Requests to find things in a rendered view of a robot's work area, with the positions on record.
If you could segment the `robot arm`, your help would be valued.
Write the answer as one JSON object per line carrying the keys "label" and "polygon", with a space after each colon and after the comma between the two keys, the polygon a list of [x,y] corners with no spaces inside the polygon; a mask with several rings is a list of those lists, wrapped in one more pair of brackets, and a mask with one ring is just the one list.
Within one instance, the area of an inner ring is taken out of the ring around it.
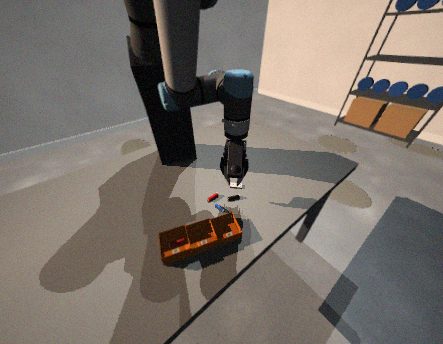
{"label": "robot arm", "polygon": [[[239,69],[225,74],[214,70],[210,75],[196,77],[200,3],[201,10],[206,10],[217,1],[124,0],[124,4],[134,54],[149,62],[163,60],[166,81],[158,84],[158,90],[165,110],[219,101],[224,104],[224,130],[239,136],[249,131],[253,73]],[[243,154],[244,141],[229,141],[228,178],[243,177]]]}

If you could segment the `orange bin with label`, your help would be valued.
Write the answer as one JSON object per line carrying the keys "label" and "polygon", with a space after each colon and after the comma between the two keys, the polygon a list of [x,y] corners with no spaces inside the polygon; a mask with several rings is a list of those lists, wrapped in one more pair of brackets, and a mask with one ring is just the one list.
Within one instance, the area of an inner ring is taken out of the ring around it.
{"label": "orange bin with label", "polygon": [[[166,266],[241,237],[242,230],[233,213],[208,218],[186,227],[182,225],[159,233],[161,260]],[[170,242],[182,238],[185,238],[185,243],[169,247]]]}

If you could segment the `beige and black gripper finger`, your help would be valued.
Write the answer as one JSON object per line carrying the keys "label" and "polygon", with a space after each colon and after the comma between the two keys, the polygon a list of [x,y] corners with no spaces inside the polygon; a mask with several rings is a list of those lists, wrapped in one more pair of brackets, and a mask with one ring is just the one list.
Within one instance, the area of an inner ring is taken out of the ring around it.
{"label": "beige and black gripper finger", "polygon": [[227,165],[223,162],[223,158],[224,157],[221,157],[220,169],[221,169],[221,172],[222,172],[227,184],[230,186],[230,178],[227,177]]}
{"label": "beige and black gripper finger", "polygon": [[248,163],[248,159],[245,159],[245,164],[243,165],[243,177],[242,178],[237,178],[237,186],[239,186],[239,184],[241,183],[241,181],[243,180],[243,178],[245,177],[247,171],[249,168],[249,163]]}

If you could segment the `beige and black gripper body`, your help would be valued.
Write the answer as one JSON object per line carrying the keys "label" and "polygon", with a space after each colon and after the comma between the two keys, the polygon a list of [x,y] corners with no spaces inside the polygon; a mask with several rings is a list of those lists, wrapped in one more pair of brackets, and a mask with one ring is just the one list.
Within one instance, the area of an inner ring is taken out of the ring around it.
{"label": "beige and black gripper body", "polygon": [[[225,137],[227,137],[228,139],[226,139],[226,143],[225,143],[225,148],[224,148],[224,153],[223,153],[223,162],[227,165],[227,161],[228,161],[228,147],[229,147],[229,141],[244,141],[244,154],[243,154],[243,165],[245,164],[245,159],[247,157],[246,154],[246,143],[247,140],[245,140],[245,138],[248,136],[248,132],[243,134],[243,135],[239,135],[239,136],[234,136],[234,135],[230,135],[228,134],[225,130],[224,130],[224,135]],[[231,139],[242,139],[242,140],[231,140]]]}

